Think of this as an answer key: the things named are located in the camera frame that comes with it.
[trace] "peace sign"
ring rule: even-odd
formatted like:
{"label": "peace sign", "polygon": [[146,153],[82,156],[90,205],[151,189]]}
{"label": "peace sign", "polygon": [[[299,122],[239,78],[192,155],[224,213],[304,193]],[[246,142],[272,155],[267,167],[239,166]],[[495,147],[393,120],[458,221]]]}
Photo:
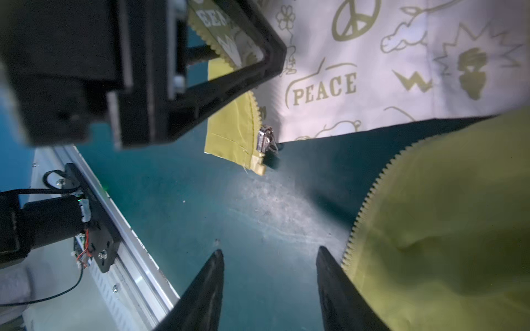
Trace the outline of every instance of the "peace sign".
{"label": "peace sign", "polygon": [[[338,20],[346,6],[349,5],[349,20],[343,29],[338,27]],[[331,26],[331,33],[333,38],[337,41],[347,41],[365,34],[372,25],[374,25],[375,19],[379,15],[379,9],[381,8],[381,0],[375,0],[375,8],[372,16],[360,14],[355,11],[355,0],[345,0],[337,9],[335,17],[333,18],[333,24]],[[359,29],[359,22],[363,22],[364,26]]]}

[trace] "zipper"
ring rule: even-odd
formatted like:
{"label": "zipper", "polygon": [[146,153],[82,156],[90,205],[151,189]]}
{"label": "zipper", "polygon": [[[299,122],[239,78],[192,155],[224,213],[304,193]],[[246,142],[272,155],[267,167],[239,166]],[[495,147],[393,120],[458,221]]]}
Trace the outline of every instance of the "zipper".
{"label": "zipper", "polygon": [[384,169],[379,173],[379,176],[372,184],[372,187],[368,191],[368,194],[366,195],[364,202],[361,205],[359,212],[357,213],[354,226],[351,229],[351,234],[346,244],[346,249],[344,250],[341,267],[346,273],[346,275],[348,274],[347,269],[355,270],[357,268],[359,254],[362,253],[364,242],[366,241],[370,230],[370,220],[372,219],[371,214],[373,212],[371,206],[374,203],[374,196],[376,196],[377,192],[381,189],[381,187],[387,185],[387,177],[393,175],[395,172],[395,163],[404,155],[407,155],[410,152],[416,150],[418,147],[422,146],[425,142],[430,141],[439,136],[440,135],[435,135],[429,138],[421,139],[405,147],[405,149],[402,149],[399,153],[397,153],[390,160],[390,162],[386,164]]}
{"label": "zipper", "polygon": [[[196,9],[194,8],[195,6],[197,7],[199,6],[198,1],[195,1],[193,4],[191,4],[191,2],[192,2],[191,0],[188,0],[188,7],[189,7],[188,26],[191,27],[191,29],[204,41],[204,43],[208,45],[217,55],[219,55],[220,58],[222,58],[225,62],[227,62],[234,71],[241,69],[234,63],[234,61],[226,53],[223,47],[218,43],[217,40],[215,40],[214,36],[205,26],[204,22],[201,21],[201,19],[198,17],[197,13],[195,12]],[[201,4],[202,6],[209,4],[217,8],[215,4],[210,3],[210,0],[201,1]],[[250,109],[252,113],[252,132],[253,132],[252,145],[258,146],[260,130],[263,128],[262,118],[259,112],[258,102],[254,96],[254,92],[247,91],[247,93],[250,96]],[[250,169],[258,173],[259,175],[263,175],[265,172],[265,166],[263,165],[264,156],[265,156],[264,152],[262,153],[258,151],[257,149],[252,151]]]}

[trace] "teal table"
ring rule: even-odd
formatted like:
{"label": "teal table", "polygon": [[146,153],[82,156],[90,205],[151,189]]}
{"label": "teal table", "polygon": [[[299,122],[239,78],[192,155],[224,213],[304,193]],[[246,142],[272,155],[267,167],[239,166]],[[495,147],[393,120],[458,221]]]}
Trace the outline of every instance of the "teal table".
{"label": "teal table", "polygon": [[[204,79],[205,66],[190,77]],[[121,152],[102,124],[78,147],[178,293],[223,250],[220,330],[307,331],[323,329],[318,247],[341,259],[366,193],[396,153],[474,121],[289,142],[264,177],[204,154],[206,123],[173,144]]]}

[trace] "yellow fabric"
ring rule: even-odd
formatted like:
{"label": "yellow fabric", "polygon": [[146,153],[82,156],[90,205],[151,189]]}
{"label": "yellow fabric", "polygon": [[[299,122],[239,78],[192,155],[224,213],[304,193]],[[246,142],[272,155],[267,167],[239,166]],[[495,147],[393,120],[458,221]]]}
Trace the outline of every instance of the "yellow fabric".
{"label": "yellow fabric", "polygon": [[343,268],[393,331],[530,330],[530,108],[405,150]]}
{"label": "yellow fabric", "polygon": [[[232,71],[230,65],[222,59],[212,60],[208,63],[208,80]],[[263,175],[263,157],[256,150],[261,120],[256,118],[258,112],[252,108],[253,102],[255,103],[253,98],[251,92],[246,92],[210,116],[204,152]]]}

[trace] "zipper slider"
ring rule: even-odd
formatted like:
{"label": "zipper slider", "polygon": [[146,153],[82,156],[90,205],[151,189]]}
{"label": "zipper slider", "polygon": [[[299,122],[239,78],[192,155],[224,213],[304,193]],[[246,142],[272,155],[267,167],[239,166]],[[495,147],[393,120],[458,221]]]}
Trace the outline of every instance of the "zipper slider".
{"label": "zipper slider", "polygon": [[275,154],[278,153],[278,146],[276,146],[276,140],[274,139],[274,131],[270,126],[263,126],[258,132],[256,150],[260,153],[266,153],[268,150],[271,150]]}

